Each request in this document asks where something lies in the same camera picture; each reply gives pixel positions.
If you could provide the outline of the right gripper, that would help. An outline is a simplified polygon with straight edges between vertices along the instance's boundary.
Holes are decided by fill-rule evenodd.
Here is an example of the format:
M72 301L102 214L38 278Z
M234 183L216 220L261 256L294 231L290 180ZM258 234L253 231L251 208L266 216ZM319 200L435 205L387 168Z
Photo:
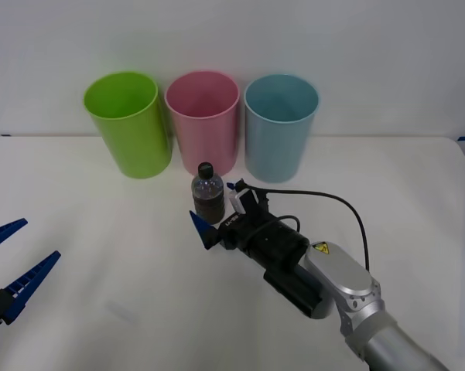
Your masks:
M242 191L248 188L248 184L240 179L228 182L227 187L232 191ZM225 250L239 249L247 255L279 254L279 222L271 213L234 213L221 222L218 228L193 211L190 211L190 217L206 250L221 245Z

